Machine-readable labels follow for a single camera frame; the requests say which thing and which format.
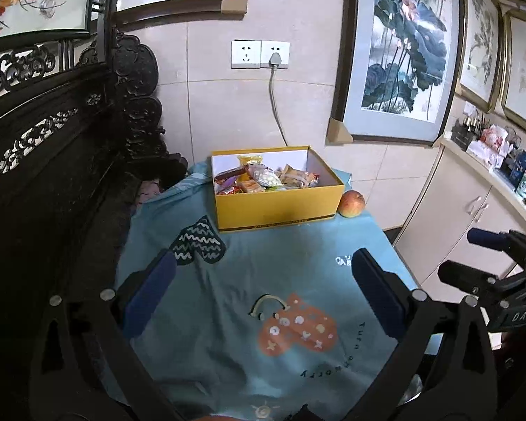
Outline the white cabinet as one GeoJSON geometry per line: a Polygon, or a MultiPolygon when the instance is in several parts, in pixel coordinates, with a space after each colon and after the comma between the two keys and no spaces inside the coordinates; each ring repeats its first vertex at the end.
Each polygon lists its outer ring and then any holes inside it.
{"type": "Polygon", "coordinates": [[[395,240],[395,249],[419,286],[433,299],[457,302],[465,295],[440,282],[445,260],[473,266],[499,279],[516,264],[498,253],[467,242],[473,227],[526,234],[526,207],[508,183],[444,137],[439,156],[417,203],[395,240]]]}

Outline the red apple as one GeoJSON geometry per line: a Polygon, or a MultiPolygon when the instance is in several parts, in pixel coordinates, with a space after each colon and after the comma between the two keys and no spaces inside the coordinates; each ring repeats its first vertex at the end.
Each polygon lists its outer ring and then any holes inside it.
{"type": "Polygon", "coordinates": [[[338,204],[337,213],[344,218],[353,219],[358,217],[365,209],[364,196],[355,190],[346,191],[338,204]]]}

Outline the light blue patterned tablecloth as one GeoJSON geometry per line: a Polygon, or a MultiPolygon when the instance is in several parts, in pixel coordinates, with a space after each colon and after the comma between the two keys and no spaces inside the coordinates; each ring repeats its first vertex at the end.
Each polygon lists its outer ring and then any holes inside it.
{"type": "Polygon", "coordinates": [[[351,272],[368,250],[416,283],[369,214],[284,227],[217,229],[211,169],[137,208],[116,268],[123,283],[163,250],[176,276],[130,343],[159,390],[188,419],[281,420],[307,407],[343,418],[390,357],[351,272]]]}

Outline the yellow cardboard box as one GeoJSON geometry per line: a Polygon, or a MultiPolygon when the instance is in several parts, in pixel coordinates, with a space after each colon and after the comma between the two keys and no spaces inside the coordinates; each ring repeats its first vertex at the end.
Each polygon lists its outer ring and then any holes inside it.
{"type": "Polygon", "coordinates": [[[215,194],[218,230],[235,232],[332,219],[345,183],[309,146],[215,151],[212,175],[240,166],[241,156],[260,156],[272,169],[290,166],[318,176],[318,186],[258,193],[215,194]]]}

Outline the brown red wafer bar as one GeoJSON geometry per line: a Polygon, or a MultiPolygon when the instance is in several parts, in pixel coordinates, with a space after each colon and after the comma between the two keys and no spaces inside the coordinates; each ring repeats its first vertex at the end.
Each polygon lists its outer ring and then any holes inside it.
{"type": "Polygon", "coordinates": [[[243,174],[246,174],[248,172],[248,166],[247,165],[240,165],[238,167],[228,169],[225,171],[222,171],[215,175],[214,181],[218,185],[222,185],[223,182],[227,181],[230,178],[237,178],[238,176],[241,176],[243,174]]]}

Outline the brown bread clear wrapper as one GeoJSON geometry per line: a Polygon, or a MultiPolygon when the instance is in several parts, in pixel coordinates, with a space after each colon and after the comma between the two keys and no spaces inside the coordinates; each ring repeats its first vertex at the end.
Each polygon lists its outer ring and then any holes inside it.
{"type": "Polygon", "coordinates": [[[319,185],[319,176],[317,174],[295,169],[291,165],[286,165],[281,169],[278,177],[286,188],[303,189],[319,185]]]}

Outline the white printed snack bag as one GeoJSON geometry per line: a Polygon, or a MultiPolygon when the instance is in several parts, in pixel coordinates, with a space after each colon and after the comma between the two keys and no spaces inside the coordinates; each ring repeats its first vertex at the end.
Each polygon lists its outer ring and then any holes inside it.
{"type": "Polygon", "coordinates": [[[275,172],[261,163],[249,163],[248,173],[254,181],[264,188],[279,187],[283,185],[275,172]]]}

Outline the gold framed fish painting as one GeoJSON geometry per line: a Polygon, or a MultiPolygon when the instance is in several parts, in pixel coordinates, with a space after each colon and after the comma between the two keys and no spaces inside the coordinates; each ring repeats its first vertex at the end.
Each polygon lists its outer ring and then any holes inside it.
{"type": "Polygon", "coordinates": [[[501,105],[509,120],[526,130],[526,12],[504,15],[505,44],[501,105]]]}

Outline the gold framed flower painting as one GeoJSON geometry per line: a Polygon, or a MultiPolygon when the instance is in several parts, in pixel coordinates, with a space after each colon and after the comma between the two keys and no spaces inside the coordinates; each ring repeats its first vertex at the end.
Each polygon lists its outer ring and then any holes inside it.
{"type": "Polygon", "coordinates": [[[495,107],[503,60],[503,17],[498,0],[464,0],[464,34],[456,93],[489,113],[495,107]]]}

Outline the framed lotus painting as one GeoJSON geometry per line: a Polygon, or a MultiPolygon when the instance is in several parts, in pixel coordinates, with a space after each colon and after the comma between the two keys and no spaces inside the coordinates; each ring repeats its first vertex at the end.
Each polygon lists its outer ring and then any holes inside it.
{"type": "Polygon", "coordinates": [[[344,0],[331,143],[430,146],[450,114],[465,0],[344,0]]]}

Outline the framed goldfish painting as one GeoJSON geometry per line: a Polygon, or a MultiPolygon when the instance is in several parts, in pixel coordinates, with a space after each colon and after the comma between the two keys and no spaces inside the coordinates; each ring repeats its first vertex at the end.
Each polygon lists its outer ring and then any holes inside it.
{"type": "Polygon", "coordinates": [[[0,52],[90,33],[92,0],[0,0],[0,52]]]}

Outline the white double wall socket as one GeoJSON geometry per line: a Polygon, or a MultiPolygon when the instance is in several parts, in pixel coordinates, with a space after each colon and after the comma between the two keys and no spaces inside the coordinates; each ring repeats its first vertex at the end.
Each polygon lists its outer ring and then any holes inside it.
{"type": "Polygon", "coordinates": [[[231,42],[231,67],[288,69],[290,54],[290,42],[235,39],[231,42]]]}

